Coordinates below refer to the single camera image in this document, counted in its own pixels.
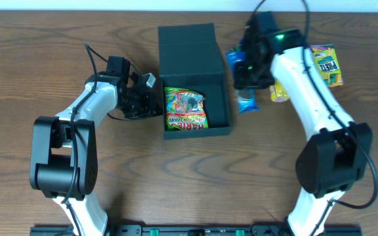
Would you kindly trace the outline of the blue Oreo cookie pack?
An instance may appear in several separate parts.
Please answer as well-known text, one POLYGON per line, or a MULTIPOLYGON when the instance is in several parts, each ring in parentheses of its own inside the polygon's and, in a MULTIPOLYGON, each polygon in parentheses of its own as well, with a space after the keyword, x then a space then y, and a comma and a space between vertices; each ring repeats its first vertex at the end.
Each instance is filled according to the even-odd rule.
MULTIPOLYGON (((226 61, 231 70, 234 80, 234 87, 236 86, 236 66, 240 66, 245 62, 245 52, 237 50, 226 53, 226 61)), ((246 111, 257 111, 259 108, 256 105, 255 92, 253 89, 238 89, 236 88, 236 100, 238 103, 239 113, 246 111)))

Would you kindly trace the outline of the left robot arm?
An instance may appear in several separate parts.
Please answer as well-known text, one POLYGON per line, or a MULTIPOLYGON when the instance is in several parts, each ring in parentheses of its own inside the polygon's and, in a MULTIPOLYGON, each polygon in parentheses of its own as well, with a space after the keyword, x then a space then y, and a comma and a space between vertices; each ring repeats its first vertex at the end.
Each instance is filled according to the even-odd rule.
POLYGON ((114 109, 124 121, 162 114, 153 88, 156 77, 140 74, 124 57, 110 56, 104 71, 94 71, 81 95, 55 116, 33 124, 30 185, 58 204, 71 224, 35 226, 31 235, 121 235, 94 191, 98 159, 96 130, 114 109))

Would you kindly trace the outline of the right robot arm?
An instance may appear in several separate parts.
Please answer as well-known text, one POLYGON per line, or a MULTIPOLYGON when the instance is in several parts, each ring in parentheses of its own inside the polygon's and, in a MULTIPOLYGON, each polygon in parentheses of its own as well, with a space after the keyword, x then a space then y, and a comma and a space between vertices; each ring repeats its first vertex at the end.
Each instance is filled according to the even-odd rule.
POLYGON ((307 32, 281 30, 272 12, 254 12, 248 19, 231 63, 234 87, 266 89, 280 83, 299 116, 306 145, 295 163, 301 191, 281 235, 323 235, 335 205, 367 168, 372 131, 356 123, 325 84, 306 41, 307 32))

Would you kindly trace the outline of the dark green gift box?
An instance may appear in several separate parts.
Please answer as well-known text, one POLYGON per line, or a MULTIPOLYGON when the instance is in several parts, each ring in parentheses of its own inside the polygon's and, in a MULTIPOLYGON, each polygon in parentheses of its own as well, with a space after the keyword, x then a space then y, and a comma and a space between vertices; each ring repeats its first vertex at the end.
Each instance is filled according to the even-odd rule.
POLYGON ((224 136, 231 133, 223 57, 214 24, 160 26, 159 78, 161 87, 188 89, 202 94, 209 128, 168 131, 166 140, 224 136))

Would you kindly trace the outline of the Haribo gummy candy bag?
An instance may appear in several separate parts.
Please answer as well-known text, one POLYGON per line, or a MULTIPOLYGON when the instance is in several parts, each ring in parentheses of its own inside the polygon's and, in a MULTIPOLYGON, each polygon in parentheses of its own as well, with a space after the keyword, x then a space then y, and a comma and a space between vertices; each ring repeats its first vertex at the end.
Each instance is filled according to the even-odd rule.
POLYGON ((185 88, 165 87, 166 131, 205 130, 209 128, 203 108, 204 96, 185 88))

